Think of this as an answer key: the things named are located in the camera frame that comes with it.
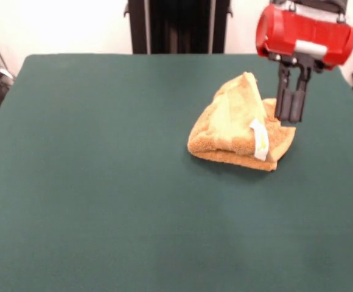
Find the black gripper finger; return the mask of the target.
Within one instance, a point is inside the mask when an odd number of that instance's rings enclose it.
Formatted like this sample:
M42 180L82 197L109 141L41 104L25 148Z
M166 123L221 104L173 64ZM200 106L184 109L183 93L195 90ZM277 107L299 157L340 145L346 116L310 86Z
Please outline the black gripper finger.
M298 77L296 90L292 95L292 104L290 108L290 122L300 122L302 120L302 113L304 103L306 100L307 85L311 77L310 67L300 67L300 75Z
M280 62L278 69L278 91L276 96L276 109L274 116L279 120L296 120L297 112L293 104L294 93L288 87L290 81L290 68L289 62Z

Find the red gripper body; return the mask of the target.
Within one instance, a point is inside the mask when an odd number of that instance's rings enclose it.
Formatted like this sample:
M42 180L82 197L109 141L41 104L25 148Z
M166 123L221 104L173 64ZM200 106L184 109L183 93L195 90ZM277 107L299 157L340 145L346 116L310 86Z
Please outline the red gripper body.
M271 3L263 9L255 37L259 56L311 56L331 70L346 63L353 51L353 26L340 12L299 2Z

